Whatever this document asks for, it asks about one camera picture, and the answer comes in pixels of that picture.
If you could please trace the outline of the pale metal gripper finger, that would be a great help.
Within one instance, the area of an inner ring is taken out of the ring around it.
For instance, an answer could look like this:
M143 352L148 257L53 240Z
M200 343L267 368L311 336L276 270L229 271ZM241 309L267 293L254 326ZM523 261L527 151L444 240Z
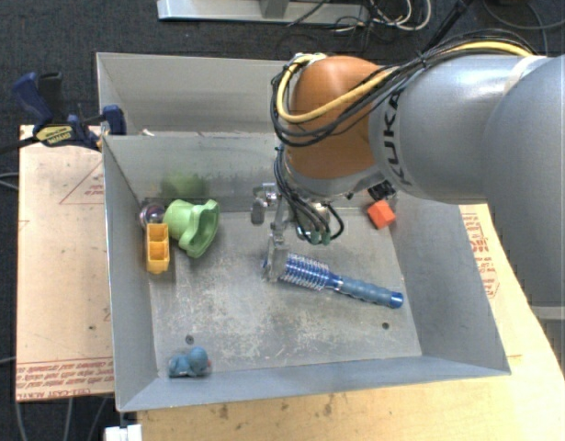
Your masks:
M263 224L266 212L275 208L279 202L276 183L263 183L253 189L254 200L251 207L251 223Z
M285 273L288 253L289 247L283 237L269 237L263 266L263 277L266 281L276 281Z

